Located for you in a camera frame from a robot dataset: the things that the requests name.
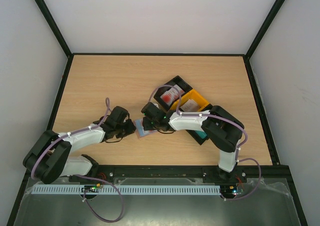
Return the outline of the red circle credit card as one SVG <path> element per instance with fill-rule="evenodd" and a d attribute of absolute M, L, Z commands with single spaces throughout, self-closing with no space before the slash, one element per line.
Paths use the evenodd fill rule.
<path fill-rule="evenodd" d="M 148 135 L 157 132 L 152 123 L 143 122 L 142 123 L 142 133 L 143 135 Z"/>

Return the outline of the black bin with red cards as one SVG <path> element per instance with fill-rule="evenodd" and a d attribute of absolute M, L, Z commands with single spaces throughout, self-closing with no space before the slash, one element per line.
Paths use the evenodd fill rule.
<path fill-rule="evenodd" d="M 193 88 L 183 80 L 179 75 L 169 80 L 165 85 L 157 89 L 153 98 L 158 102 L 166 111 L 179 100 L 179 93 L 182 96 L 186 95 Z"/>

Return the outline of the white pink card stack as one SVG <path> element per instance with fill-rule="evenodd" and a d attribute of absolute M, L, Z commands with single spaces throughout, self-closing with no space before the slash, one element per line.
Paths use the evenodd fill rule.
<path fill-rule="evenodd" d="M 183 112 L 197 112 L 201 107 L 193 99 L 186 101 L 180 108 L 180 111 Z"/>

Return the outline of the black bin with teal cards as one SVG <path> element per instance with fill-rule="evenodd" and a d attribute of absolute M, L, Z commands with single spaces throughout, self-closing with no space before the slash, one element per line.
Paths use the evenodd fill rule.
<path fill-rule="evenodd" d="M 188 134 L 201 146 L 209 138 L 203 131 L 198 130 L 187 130 Z"/>

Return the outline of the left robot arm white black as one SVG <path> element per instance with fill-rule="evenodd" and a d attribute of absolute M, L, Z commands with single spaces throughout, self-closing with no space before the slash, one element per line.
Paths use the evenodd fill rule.
<path fill-rule="evenodd" d="M 100 120 L 69 132 L 56 133 L 46 130 L 36 141 L 22 161 L 33 179 L 51 184 L 65 176 L 87 175 L 94 162 L 88 156 L 70 156 L 73 152 L 90 145 L 107 143 L 116 138 L 116 142 L 133 134 L 135 124 L 129 112 L 120 106 L 107 109 Z"/>

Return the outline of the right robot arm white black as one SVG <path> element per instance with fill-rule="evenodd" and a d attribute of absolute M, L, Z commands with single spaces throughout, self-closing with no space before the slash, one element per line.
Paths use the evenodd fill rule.
<path fill-rule="evenodd" d="M 218 177 L 224 182 L 235 177 L 239 150 L 248 140 L 248 134 L 244 125 L 221 106 L 215 105 L 210 110 L 199 112 L 165 112 L 148 102 L 141 113 L 145 130 L 204 132 L 219 149 Z"/>

